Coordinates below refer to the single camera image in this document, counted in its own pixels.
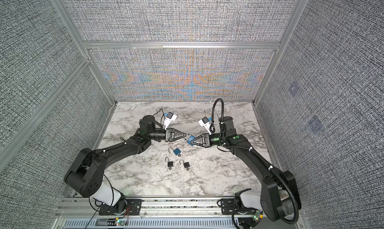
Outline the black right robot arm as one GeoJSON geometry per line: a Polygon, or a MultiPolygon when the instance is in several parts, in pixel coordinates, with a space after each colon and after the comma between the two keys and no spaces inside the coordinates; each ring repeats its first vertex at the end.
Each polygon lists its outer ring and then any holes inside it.
{"type": "Polygon", "coordinates": [[[189,138],[189,144],[228,149],[248,166],[261,183],[260,206],[266,216],[271,221],[281,220],[291,225],[297,223],[302,204],[295,176],[290,171],[281,171],[261,156],[244,135],[237,133],[232,117],[222,117],[219,123],[219,133],[189,138]]]}

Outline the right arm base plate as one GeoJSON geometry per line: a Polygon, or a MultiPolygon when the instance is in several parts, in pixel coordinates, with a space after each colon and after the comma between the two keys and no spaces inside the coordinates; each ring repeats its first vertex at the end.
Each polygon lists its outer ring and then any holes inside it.
{"type": "Polygon", "coordinates": [[[257,211],[263,211],[261,206],[247,208],[240,200],[236,200],[235,198],[221,198],[217,201],[217,205],[223,215],[229,216],[232,215],[233,212],[235,212],[235,215],[251,215],[257,214],[257,211]]]}

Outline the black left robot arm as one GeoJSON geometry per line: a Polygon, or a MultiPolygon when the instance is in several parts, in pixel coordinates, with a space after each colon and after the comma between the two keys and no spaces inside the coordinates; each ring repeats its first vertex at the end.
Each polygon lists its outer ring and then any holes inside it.
{"type": "Polygon", "coordinates": [[[64,176],[64,182],[84,198],[115,206],[123,194],[103,183],[105,169],[127,157],[143,153],[152,141],[174,142],[186,133],[162,126],[154,116],[144,116],[135,134],[122,143],[98,150],[82,149],[64,176]]]}

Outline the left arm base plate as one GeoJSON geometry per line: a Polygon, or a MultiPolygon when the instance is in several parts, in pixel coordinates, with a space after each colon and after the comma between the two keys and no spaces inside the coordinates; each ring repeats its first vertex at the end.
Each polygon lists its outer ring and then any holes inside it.
{"type": "Polygon", "coordinates": [[[102,205],[99,211],[100,216],[119,216],[123,215],[138,216],[141,211],[143,200],[124,199],[119,200],[114,206],[102,205]]]}

